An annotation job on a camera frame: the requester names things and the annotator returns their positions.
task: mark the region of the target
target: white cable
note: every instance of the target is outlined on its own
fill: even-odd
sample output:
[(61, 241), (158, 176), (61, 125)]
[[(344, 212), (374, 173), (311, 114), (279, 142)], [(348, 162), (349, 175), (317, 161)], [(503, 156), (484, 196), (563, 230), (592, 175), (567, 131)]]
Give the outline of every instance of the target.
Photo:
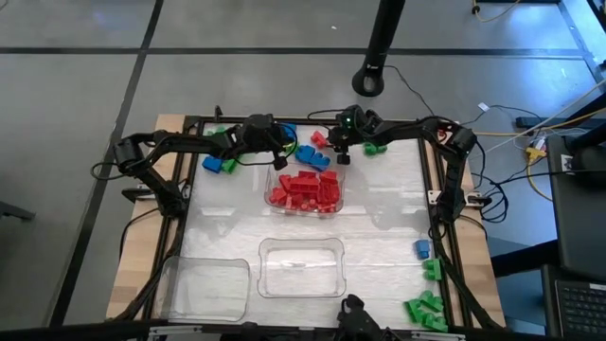
[(488, 149), (486, 150), (486, 152), (485, 152), (485, 153), (490, 153), (490, 152), (494, 151), (495, 149), (497, 149), (497, 148), (499, 148), (499, 147), (503, 147), (503, 146), (505, 146), (506, 144), (508, 144), (509, 142), (513, 141), (514, 139), (516, 139), (516, 138), (517, 138), (517, 137), (519, 137), (519, 136), (526, 135), (526, 134), (528, 134), (528, 133), (530, 133), (530, 132), (532, 132), (532, 131), (536, 130), (537, 128), (541, 128), (541, 127), (543, 127), (543, 126), (544, 126), (544, 125), (545, 125), (547, 122), (549, 122), (550, 120), (552, 120), (552, 119), (554, 119), (554, 118), (556, 118), (556, 117), (560, 116), (561, 114), (563, 114), (564, 112), (566, 112), (566, 110), (570, 109), (570, 107), (572, 107), (573, 105), (577, 104), (577, 103), (578, 103), (579, 101), (581, 101), (582, 99), (584, 99), (584, 98), (586, 98), (587, 96), (589, 96), (589, 94), (591, 94), (592, 92), (594, 92), (594, 90), (598, 89), (598, 88), (599, 88), (599, 86), (600, 86), (600, 85), (602, 85), (602, 84), (603, 84), (603, 83), (605, 83), (605, 82), (606, 82), (606, 80), (601, 81), (601, 82), (599, 82), (598, 84), (594, 85), (594, 87), (592, 87), (591, 89), (589, 89), (589, 91), (587, 91), (587, 92), (586, 92), (586, 93), (585, 93), (583, 96), (579, 97), (578, 99), (576, 99), (576, 100), (575, 100), (575, 101), (573, 101), (572, 103), (570, 103), (570, 104), (566, 105), (566, 107), (565, 107), (565, 108), (563, 108), (563, 109), (561, 109), (561, 111), (560, 111), (559, 113), (557, 113), (556, 115), (554, 115), (554, 116), (552, 116), (552, 117), (549, 117), (548, 119), (544, 120), (543, 122), (540, 122), (540, 123), (539, 123), (539, 124), (537, 124), (536, 126), (534, 126), (534, 127), (532, 127), (532, 128), (529, 128), (528, 130), (526, 130), (526, 131), (524, 131), (524, 132), (521, 132), (521, 133), (517, 134), (516, 136), (514, 136), (514, 137), (512, 137), (512, 138), (510, 138), (510, 139), (508, 139), (508, 140), (506, 140), (506, 141), (503, 141), (503, 142), (501, 142), (501, 143), (499, 143), (499, 144), (497, 144), (497, 145), (496, 145), (496, 146), (494, 146), (494, 147), (488, 148)]

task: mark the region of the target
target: empty plastic container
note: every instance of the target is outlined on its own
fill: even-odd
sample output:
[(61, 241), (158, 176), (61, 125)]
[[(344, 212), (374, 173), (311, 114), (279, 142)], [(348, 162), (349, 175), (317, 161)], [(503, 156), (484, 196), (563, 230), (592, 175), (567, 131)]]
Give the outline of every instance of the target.
[(338, 297), (346, 290), (345, 248), (336, 238), (266, 239), (258, 253), (263, 297)]
[(181, 322), (238, 321), (246, 313), (249, 288), (246, 260), (175, 256), (162, 268), (153, 312)]

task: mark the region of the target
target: table leg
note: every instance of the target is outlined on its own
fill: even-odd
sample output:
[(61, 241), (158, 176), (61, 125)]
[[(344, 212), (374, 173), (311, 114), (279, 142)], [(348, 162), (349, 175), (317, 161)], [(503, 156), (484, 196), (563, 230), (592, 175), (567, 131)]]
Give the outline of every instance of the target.
[(351, 80), (353, 90), (365, 97), (376, 97), (384, 88), (383, 67), (396, 35), (404, 0), (381, 0), (362, 68)]
[(4, 202), (0, 202), (0, 214), (3, 216), (17, 217), (23, 220), (32, 220), (34, 219), (34, 216), (36, 216), (36, 213), (32, 213)]
[(560, 266), (558, 240), (495, 256), (490, 261), (496, 278), (538, 269), (545, 264)]

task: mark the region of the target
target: black pole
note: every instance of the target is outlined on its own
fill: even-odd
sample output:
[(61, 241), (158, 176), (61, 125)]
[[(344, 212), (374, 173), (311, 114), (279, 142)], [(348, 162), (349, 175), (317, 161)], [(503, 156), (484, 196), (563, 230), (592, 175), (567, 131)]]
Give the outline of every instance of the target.
[(364, 64), (351, 80), (353, 90), (362, 96), (376, 97), (383, 91), (383, 67), (404, 3), (405, 0), (381, 0), (379, 4)]

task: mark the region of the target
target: wooden board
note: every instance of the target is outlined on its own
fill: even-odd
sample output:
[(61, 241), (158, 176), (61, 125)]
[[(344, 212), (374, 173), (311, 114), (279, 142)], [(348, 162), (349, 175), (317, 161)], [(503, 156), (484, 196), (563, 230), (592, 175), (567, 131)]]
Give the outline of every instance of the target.
[[(181, 132), (184, 119), (185, 116), (183, 115), (161, 115), (158, 117), (155, 129), (164, 129), (169, 132)], [(436, 164), (433, 161), (433, 151), (429, 145), (427, 145), (427, 154), (432, 184), (437, 186)], [(160, 175), (164, 176), (166, 179), (170, 179), (172, 176), (175, 157), (176, 153), (167, 154), (154, 166)], [(180, 179), (187, 176), (188, 165), (189, 155), (186, 155)], [(469, 167), (465, 170), (463, 189), (466, 192), (473, 189), (473, 180)], [(137, 202), (134, 206), (133, 217), (154, 207), (154, 201)], [(465, 208), (463, 214), (481, 222), (480, 214), (476, 209)], [(122, 313), (150, 277), (161, 223), (162, 217), (160, 214), (153, 213), (150, 216), (141, 219), (139, 222), (132, 224), (129, 228), (124, 245), (124, 252), (116, 274), (114, 290), (107, 309), (108, 317), (113, 317)], [(464, 219), (459, 219), (455, 223), (455, 227), (459, 243), (459, 252), (463, 263), (463, 272), (468, 287), (482, 307), (488, 311), (490, 316), (497, 323), (505, 326), (505, 318), (496, 290), (496, 279), (492, 273), (490, 254), (484, 232), (474, 223)], [(445, 247), (447, 248), (447, 251), (449, 251), (447, 242), (445, 243)], [(462, 325), (456, 288), (452, 283), (450, 283), (450, 291), (455, 324)]]

